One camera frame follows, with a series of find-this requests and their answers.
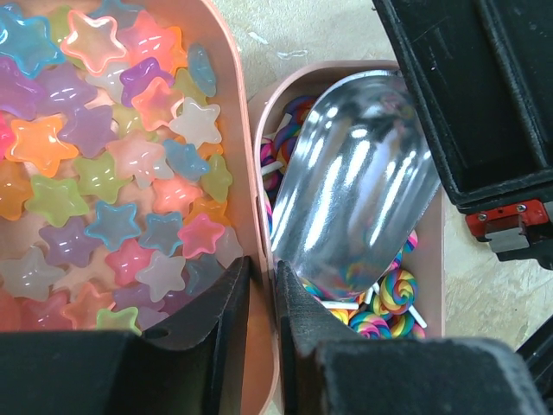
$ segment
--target white star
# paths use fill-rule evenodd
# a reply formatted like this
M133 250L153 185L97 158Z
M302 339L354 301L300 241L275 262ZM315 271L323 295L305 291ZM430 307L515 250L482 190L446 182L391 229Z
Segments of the white star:
M186 97L182 104L182 114L169 123L169 128L183 136L187 144L193 144L196 149L203 143L217 144L221 142L221 133L215 120L220 112L217 104L201 106L192 98Z
M129 64L127 62L112 62L108 64L107 68L100 76L88 74L85 80L91 85L105 89L111 99L121 104L123 84L119 80L119 76L127 69L129 69Z
M65 271L44 261L41 248L31 246L21 259L0 261L3 288L13 297L46 301L50 285L66 275Z
M137 272L135 279L149 285L149 298L157 303L169 291L182 291L185 284L181 273L186 264L184 257L169 258L154 251L149 265Z

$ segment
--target translucent star charm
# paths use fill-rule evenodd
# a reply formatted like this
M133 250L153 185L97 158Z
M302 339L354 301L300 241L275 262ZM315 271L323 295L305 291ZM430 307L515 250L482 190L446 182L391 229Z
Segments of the translucent star charm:
M21 259L0 261L0 275L3 278L3 288L13 297L46 301L50 286L63 278L66 272L48 265L41 248L31 246Z

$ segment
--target orange star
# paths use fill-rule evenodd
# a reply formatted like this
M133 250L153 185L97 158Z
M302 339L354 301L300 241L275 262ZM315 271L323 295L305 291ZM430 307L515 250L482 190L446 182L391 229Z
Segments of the orange star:
M184 219L184 224L188 225L199 214L206 214L211 222L217 222L225 227L229 227L231 222L226 218L227 201L219 203L217 201L207 201L203 197L199 197L192 205L192 212Z
M186 216L190 203L203 195L201 188L178 175L169 180L155 180L153 186L156 192L153 210L158 214L181 212Z
M94 329L96 315L101 309L111 310L115 306L110 292L98 293L96 287L86 282L77 299L61 308L61 315L71 320L74 329Z
M173 45L169 51L171 53L171 57L173 58L173 66L171 67L170 73L175 76L176 70L179 67L188 66L188 54L182 48L182 29L178 26L171 26L168 29L175 34L175 45Z
M22 176L22 166L0 162L0 216L7 220L21 218L22 204L33 195L31 183Z
M31 162L42 175L54 177L61 160L79 154L77 147L58 139L61 127L63 122L56 115L35 122L13 120L11 129L16 134L16 141L7 149L6 158L11 162Z

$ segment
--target purple star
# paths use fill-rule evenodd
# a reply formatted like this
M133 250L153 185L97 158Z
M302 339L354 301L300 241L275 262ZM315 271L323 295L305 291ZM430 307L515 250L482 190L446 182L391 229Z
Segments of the purple star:
M74 216L64 227L44 227L38 231L50 246L46 255L49 265L73 264L85 268L94 249L102 245L99 239L85 235L85 222Z
M173 86L175 83L175 78L170 73L162 71L159 62L153 57L146 58L134 67L123 71L119 77L119 80L123 84L121 103L124 106L132 108L130 101L139 93L142 93L156 77L164 79L169 86Z
M65 143L75 144L84 157L93 158L106 144L118 138L111 130L112 116L113 110L109 105L97 106L91 110L84 106L78 107L68 117L58 138Z
M36 80L46 90L46 97L37 106L41 115L61 112L70 117L74 108L85 106L98 95L96 87L79 78L69 62L42 71Z
M30 121L45 95L44 88L23 75L11 58L0 57L0 110Z

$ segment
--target lollipop stick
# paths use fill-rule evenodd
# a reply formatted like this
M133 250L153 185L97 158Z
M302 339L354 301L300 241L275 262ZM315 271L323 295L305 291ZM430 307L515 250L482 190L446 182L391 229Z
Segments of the lollipop stick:
M374 289L374 292L377 293L377 295L380 294L380 287L378 286L378 283L374 283L372 288ZM428 324L424 321L423 317L418 314L418 311L416 311L414 306L411 305L407 310L411 313L416 322L418 322L419 326L421 326L423 329L426 329L428 327Z

